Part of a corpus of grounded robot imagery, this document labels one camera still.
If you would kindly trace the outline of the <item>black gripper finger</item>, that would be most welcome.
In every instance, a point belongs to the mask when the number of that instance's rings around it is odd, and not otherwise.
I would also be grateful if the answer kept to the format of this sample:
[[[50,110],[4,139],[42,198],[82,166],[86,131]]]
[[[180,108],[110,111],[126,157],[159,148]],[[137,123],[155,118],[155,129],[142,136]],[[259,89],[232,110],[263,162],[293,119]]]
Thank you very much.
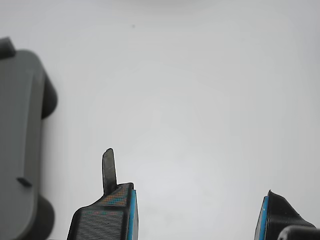
[[[263,198],[255,240],[314,240],[316,227],[304,220],[281,195],[268,192]]]
[[[117,184],[114,151],[102,155],[103,195],[73,215],[68,240],[137,240],[137,191],[132,182]]]

